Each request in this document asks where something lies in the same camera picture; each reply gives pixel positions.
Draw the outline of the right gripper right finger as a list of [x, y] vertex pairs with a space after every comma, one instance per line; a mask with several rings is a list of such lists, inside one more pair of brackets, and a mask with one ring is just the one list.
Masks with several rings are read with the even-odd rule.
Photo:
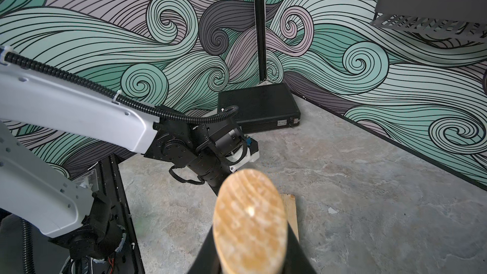
[[290, 225], [288, 225], [287, 250], [283, 266], [284, 274], [312, 274], [316, 273], [308, 258], [304, 254], [300, 243]]

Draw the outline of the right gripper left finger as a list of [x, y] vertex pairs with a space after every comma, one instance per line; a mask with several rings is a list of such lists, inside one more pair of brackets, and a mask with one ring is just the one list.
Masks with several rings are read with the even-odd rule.
[[213, 227], [210, 227], [208, 235], [200, 248], [200, 251], [187, 271], [187, 274], [222, 274], [221, 264], [214, 243]]

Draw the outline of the wooden handle claw hammer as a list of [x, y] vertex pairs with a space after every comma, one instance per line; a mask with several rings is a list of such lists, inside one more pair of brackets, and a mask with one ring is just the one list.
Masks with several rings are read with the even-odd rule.
[[264, 173], [243, 169], [219, 189], [213, 237], [223, 273], [281, 273], [288, 221], [283, 200]]

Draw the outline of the wooden board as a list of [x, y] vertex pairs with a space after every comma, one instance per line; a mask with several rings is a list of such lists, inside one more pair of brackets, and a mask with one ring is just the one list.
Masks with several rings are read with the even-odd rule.
[[291, 194], [281, 194], [280, 196], [284, 203], [288, 223], [290, 224], [290, 227], [294, 232], [295, 237], [299, 241], [298, 214], [295, 196]]

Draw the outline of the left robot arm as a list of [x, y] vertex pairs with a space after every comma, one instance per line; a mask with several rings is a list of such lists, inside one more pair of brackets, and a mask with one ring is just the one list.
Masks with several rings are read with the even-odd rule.
[[[259, 157], [231, 106], [192, 117], [142, 104], [86, 78], [1, 48], [1, 120], [34, 124], [113, 143], [187, 167], [218, 192]], [[69, 251], [56, 273], [143, 273], [118, 162], [95, 166], [93, 186], [76, 183], [34, 155], [1, 125], [1, 209], [20, 218], [24, 273], [34, 273], [32, 231]]]

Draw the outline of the black case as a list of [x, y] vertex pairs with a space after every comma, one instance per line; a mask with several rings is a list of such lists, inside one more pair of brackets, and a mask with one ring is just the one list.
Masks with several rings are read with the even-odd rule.
[[236, 105], [235, 122], [245, 134], [296, 127], [301, 111], [284, 83], [223, 91], [218, 94], [220, 109]]

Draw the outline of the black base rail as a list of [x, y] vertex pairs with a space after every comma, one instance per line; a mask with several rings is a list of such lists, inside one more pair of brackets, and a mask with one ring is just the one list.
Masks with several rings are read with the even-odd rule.
[[108, 263], [93, 262], [93, 273], [145, 273], [131, 212], [119, 171], [120, 158], [112, 154], [95, 166], [99, 189], [112, 203], [112, 221], [125, 228], [126, 241], [120, 252], [112, 255], [115, 269]]

